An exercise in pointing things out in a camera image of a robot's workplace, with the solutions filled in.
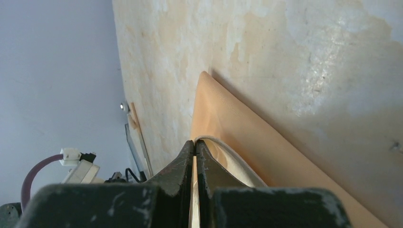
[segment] cable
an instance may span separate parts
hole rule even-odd
[[[39,162],[38,164],[36,164],[27,174],[27,176],[24,179],[24,182],[22,183],[22,187],[21,187],[21,210],[22,212],[24,212],[25,207],[27,206],[30,198],[31,198],[31,186],[32,186],[32,182],[34,181],[34,178],[36,176],[36,174],[45,166],[47,166],[48,164],[55,162],[55,161],[59,161],[63,159],[63,155],[62,154],[57,154],[57,155],[53,155],[50,156],[44,160],[42,160],[41,162]]]
[[[142,183],[141,181],[139,181],[139,179],[136,177],[136,175],[133,173],[133,171],[130,168],[127,168],[125,170],[125,174],[126,174],[126,181],[129,182],[129,172],[130,174],[133,176],[133,178],[136,180],[137,183]]]

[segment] black connector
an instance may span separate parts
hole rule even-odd
[[[80,161],[86,160],[87,162],[93,163],[96,155],[93,153],[81,153]]]

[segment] white plug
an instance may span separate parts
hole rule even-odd
[[[80,162],[81,153],[76,148],[62,148],[60,154],[63,155],[63,160],[59,160],[62,166],[74,166]]]

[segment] black cable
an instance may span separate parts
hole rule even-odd
[[[133,178],[137,181],[137,183],[142,183],[141,181],[139,181],[139,179],[136,177],[136,175],[133,173],[133,171],[130,168],[127,168],[125,170],[125,174],[126,174],[126,181],[129,182],[129,172],[130,174],[133,176]]]

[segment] gray wall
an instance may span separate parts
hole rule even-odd
[[[0,0],[0,205],[62,147],[96,152],[104,179],[128,167],[123,99],[111,1]],[[68,169],[45,167],[32,192]]]

